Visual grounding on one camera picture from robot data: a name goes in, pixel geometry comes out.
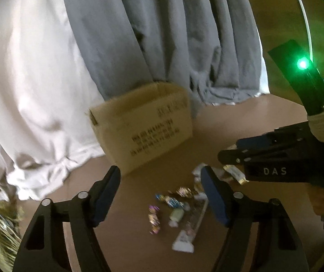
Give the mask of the right hand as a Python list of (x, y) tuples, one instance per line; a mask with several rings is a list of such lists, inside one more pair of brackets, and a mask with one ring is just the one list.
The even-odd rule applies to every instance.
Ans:
[(318, 216), (324, 216), (324, 188), (312, 184), (305, 186), (314, 213)]

